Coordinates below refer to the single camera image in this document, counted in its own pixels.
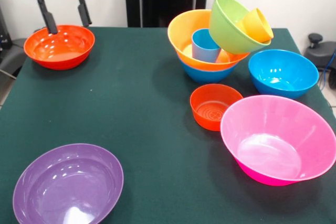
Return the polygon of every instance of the table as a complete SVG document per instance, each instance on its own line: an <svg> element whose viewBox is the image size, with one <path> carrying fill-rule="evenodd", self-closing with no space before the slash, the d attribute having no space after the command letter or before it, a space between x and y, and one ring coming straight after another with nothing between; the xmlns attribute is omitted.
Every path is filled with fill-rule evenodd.
<svg viewBox="0 0 336 224"><path fill-rule="evenodd" d="M164 28L91 28L92 54L69 71L27 59L0 111L1 223L17 223L12 194L22 171L42 153L92 143L122 163L124 189L107 223L335 223L336 167L286 187L247 177L218 132L193 120L198 87L184 72ZM269 48L298 51L287 29ZM258 94L248 58L222 83ZM300 102L336 129L319 88Z"/></svg>

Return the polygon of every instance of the orange bowl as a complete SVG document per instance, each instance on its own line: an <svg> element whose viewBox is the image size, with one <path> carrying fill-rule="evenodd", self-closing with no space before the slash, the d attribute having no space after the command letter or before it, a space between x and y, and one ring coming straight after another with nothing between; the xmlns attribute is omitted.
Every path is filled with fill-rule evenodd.
<svg viewBox="0 0 336 224"><path fill-rule="evenodd" d="M190 96L195 121L210 131L221 130L221 119L229 106L242 99L235 89L222 84L198 87Z"/></svg>
<svg viewBox="0 0 336 224"><path fill-rule="evenodd" d="M24 44L25 53L43 67L66 70L80 65L91 52L95 36L81 26L57 26L57 34L43 28L32 34Z"/></svg>
<svg viewBox="0 0 336 224"><path fill-rule="evenodd" d="M194 59L191 52L192 34L208 28L211 10L198 9L177 15L168 26L168 38L179 58L188 66L204 71L218 71L230 68L249 55L249 52L234 55L221 50L216 63Z"/></svg>

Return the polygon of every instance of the green bowl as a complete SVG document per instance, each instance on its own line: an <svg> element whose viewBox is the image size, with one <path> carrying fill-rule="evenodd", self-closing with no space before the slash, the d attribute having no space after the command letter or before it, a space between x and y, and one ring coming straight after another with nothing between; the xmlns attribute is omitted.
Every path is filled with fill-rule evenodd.
<svg viewBox="0 0 336 224"><path fill-rule="evenodd" d="M212 39L232 54L252 52L268 46L271 41L257 42L235 24L249 12L236 0L215 0L210 17L209 32Z"/></svg>

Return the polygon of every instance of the yellow cup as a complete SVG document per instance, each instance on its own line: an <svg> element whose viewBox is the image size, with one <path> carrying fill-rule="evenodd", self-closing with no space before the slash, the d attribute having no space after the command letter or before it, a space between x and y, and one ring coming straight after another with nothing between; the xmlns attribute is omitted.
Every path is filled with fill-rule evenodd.
<svg viewBox="0 0 336 224"><path fill-rule="evenodd" d="M262 12L255 8L241 20L236 26L252 39L264 43L273 39L274 34Z"/></svg>

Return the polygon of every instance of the cup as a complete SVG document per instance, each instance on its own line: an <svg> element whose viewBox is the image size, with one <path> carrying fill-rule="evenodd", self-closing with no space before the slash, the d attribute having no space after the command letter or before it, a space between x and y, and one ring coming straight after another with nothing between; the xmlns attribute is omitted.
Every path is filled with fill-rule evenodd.
<svg viewBox="0 0 336 224"><path fill-rule="evenodd" d="M262 12L255 8L236 23L236 26L252 39L264 43L273 39L273 31Z"/></svg>
<svg viewBox="0 0 336 224"><path fill-rule="evenodd" d="M211 38L208 28L199 29L194 32L192 43L193 58L206 62L216 62L220 47Z"/></svg>

